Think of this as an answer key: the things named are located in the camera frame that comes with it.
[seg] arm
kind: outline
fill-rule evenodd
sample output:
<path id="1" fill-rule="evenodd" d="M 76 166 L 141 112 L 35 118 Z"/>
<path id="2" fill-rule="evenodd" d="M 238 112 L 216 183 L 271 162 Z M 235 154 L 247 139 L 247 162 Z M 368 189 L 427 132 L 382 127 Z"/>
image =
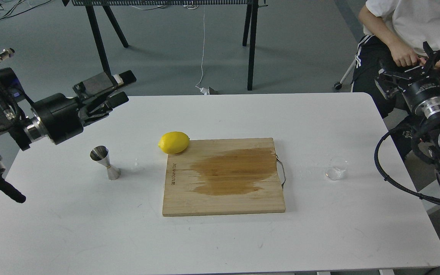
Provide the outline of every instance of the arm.
<path id="1" fill-rule="evenodd" d="M 374 16 L 366 5 L 359 12 L 359 20 L 388 46 L 397 66 L 412 66 L 418 63 L 419 58 L 414 50 L 389 30 L 381 17 Z"/>

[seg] jigger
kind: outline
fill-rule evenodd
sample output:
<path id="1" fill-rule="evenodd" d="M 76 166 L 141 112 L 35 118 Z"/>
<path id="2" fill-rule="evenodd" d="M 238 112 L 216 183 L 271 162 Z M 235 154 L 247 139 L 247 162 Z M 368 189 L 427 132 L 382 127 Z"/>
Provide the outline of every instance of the jigger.
<path id="1" fill-rule="evenodd" d="M 108 179 L 115 180 L 120 177 L 120 168 L 114 167 L 110 164 L 110 155 L 108 154 L 108 148 L 105 146 L 96 146 L 89 156 L 95 162 L 106 167 L 106 172 L 108 173 Z"/>

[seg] table leg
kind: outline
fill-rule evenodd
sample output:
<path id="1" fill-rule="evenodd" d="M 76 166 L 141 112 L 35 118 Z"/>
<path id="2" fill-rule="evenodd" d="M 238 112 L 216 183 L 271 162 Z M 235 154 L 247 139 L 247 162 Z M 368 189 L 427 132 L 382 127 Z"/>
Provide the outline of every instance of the table leg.
<path id="1" fill-rule="evenodd" d="M 252 15 L 252 5 L 247 5 L 247 11 L 246 11 L 246 23 L 244 24 L 244 37 L 242 39 L 242 46 L 248 45 L 248 36 L 249 36 L 249 26 L 251 21 L 251 15 Z"/>
<path id="2" fill-rule="evenodd" d="M 98 49 L 99 59 L 101 60 L 101 66 L 105 73 L 111 74 L 110 64 L 108 64 L 108 58 L 106 58 L 105 46 L 103 45 L 103 39 L 99 32 L 98 21 L 96 21 L 96 14 L 94 13 L 93 6 L 86 6 L 87 17 L 89 18 L 89 24 L 91 24 L 91 30 L 93 31 L 94 42 L 96 43 L 96 49 Z"/>
<path id="3" fill-rule="evenodd" d="M 257 11 L 259 9 L 259 0 L 252 3 L 251 33 L 249 45 L 249 70 L 247 73 L 247 90 L 252 91 L 252 80 L 254 78 L 254 54 L 256 50 L 256 30 L 257 30 Z"/>
<path id="4" fill-rule="evenodd" d="M 106 15 L 108 16 L 108 19 L 110 19 L 110 22 L 112 23 L 112 26 L 115 29 L 115 32 L 118 35 L 118 38 L 122 42 L 123 47 L 128 48 L 128 46 L 129 46 L 128 42 L 125 39 L 125 36 L 123 35 L 122 29 L 118 25 L 118 22 L 115 18 L 115 15 L 112 12 L 112 9 L 110 8 L 110 6 L 103 6 L 103 9 L 105 10 Z"/>
<path id="5" fill-rule="evenodd" d="M 379 275 L 395 275 L 395 272 L 393 272 L 393 269 L 380 269 Z"/>

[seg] small clear glass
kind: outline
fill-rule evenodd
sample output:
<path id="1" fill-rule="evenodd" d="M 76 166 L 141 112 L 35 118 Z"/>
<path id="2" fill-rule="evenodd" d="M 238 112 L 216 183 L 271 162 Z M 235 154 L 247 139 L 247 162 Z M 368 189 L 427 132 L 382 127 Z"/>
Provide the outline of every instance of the small clear glass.
<path id="1" fill-rule="evenodd" d="M 347 160 L 343 157 L 333 157 L 330 159 L 329 166 L 325 169 L 325 176 L 330 180 L 337 181 L 346 174 L 348 167 Z"/>

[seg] white t-shirt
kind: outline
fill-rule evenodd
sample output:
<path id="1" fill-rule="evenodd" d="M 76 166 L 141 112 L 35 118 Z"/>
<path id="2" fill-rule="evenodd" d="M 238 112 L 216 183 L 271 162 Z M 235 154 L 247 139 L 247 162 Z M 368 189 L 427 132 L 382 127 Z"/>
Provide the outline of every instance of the white t-shirt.
<path id="1" fill-rule="evenodd" d="M 368 0 L 366 7 L 417 54 L 425 56 L 424 41 L 440 49 L 440 0 Z"/>

